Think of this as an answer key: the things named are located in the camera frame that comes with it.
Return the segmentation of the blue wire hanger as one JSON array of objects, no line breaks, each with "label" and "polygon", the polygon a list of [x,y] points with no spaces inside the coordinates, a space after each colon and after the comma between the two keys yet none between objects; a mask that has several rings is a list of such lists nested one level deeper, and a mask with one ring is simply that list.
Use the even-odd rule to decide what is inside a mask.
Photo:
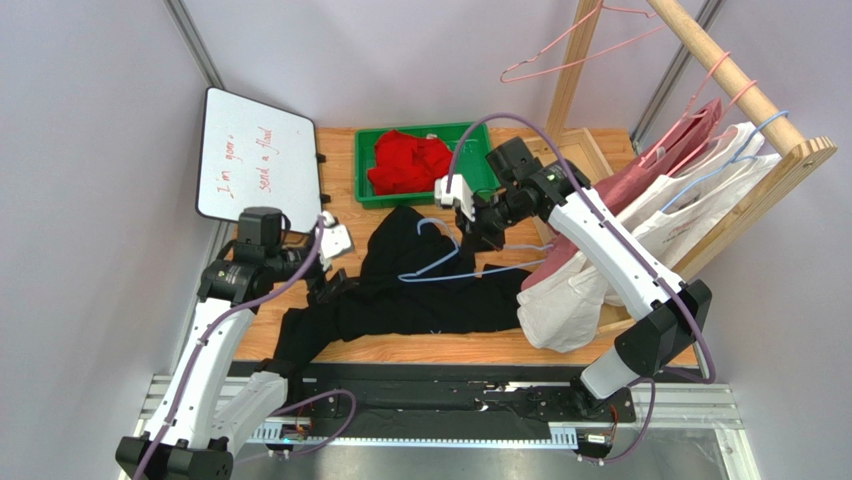
[{"label": "blue wire hanger", "polygon": [[541,265],[545,262],[544,259],[541,259],[541,260],[523,262],[523,263],[510,265],[510,266],[501,266],[501,267],[497,267],[497,268],[493,268],[493,269],[485,269],[485,270],[482,270],[482,271],[474,271],[474,272],[471,272],[471,273],[426,277],[427,273],[435,270],[439,266],[443,266],[444,264],[446,264],[450,260],[461,256],[460,242],[457,240],[455,234],[451,231],[450,227],[443,220],[440,220],[440,219],[434,218],[434,217],[427,217],[427,218],[419,220],[416,224],[416,230],[417,230],[418,235],[422,234],[422,230],[423,230],[424,226],[427,225],[427,224],[435,225],[439,229],[443,229],[444,232],[447,234],[448,238],[451,240],[451,242],[453,244],[453,250],[451,252],[449,252],[448,254],[444,255],[443,257],[439,258],[438,260],[435,260],[432,263],[430,263],[430,264],[428,264],[428,265],[426,265],[426,266],[424,266],[424,267],[422,267],[422,268],[420,268],[416,271],[399,274],[397,276],[397,279],[399,281],[403,282],[403,283],[433,283],[433,282],[445,282],[445,281],[472,279],[472,278],[475,278],[475,277],[481,277],[481,276],[485,276],[485,275],[493,275],[493,274],[497,274],[497,273],[508,272],[510,270],[520,270],[520,269],[525,269],[527,267],[538,266],[538,265]]}]

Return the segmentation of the black t shirt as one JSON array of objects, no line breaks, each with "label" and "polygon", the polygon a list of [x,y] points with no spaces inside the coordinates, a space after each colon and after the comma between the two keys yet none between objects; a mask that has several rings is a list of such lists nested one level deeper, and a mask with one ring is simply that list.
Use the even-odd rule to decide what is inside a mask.
[{"label": "black t shirt", "polygon": [[[328,303],[292,308],[282,317],[273,357],[305,368],[330,343],[367,335],[467,334],[518,327],[517,296],[527,270],[472,279],[403,283],[402,273],[416,271],[453,250],[447,235],[424,216],[398,206],[379,224],[367,243],[360,284]],[[474,272],[470,256],[456,257],[426,277]]]}]

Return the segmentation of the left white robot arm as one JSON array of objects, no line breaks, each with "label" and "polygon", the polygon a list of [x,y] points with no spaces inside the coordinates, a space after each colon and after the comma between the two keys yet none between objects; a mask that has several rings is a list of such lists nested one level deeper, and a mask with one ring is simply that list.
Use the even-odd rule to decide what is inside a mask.
[{"label": "left white robot arm", "polygon": [[272,362],[217,405],[259,307],[300,280],[321,299],[332,292],[333,259],[353,251],[349,229],[330,212],[309,223],[303,246],[285,241],[291,222],[277,208],[248,207],[237,236],[201,274],[190,337],[175,374],[142,433],[123,437],[115,459],[132,479],[227,479],[252,434],[282,407],[293,367]]}]

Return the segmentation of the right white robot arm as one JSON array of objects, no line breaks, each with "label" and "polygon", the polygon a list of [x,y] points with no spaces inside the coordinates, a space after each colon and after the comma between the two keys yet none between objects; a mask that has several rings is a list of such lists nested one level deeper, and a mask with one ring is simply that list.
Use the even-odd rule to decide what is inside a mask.
[{"label": "right white robot arm", "polygon": [[504,188],[489,201],[455,171],[434,183],[436,204],[455,210],[464,240],[500,249],[506,229],[538,217],[579,249],[566,266],[521,292],[518,318],[529,342],[559,352],[584,345],[597,329],[608,289],[636,321],[573,380],[580,401],[607,400],[653,377],[692,344],[706,345],[707,285],[685,282],[655,258],[573,164],[559,157],[544,166],[519,138],[490,152],[488,162]]}]

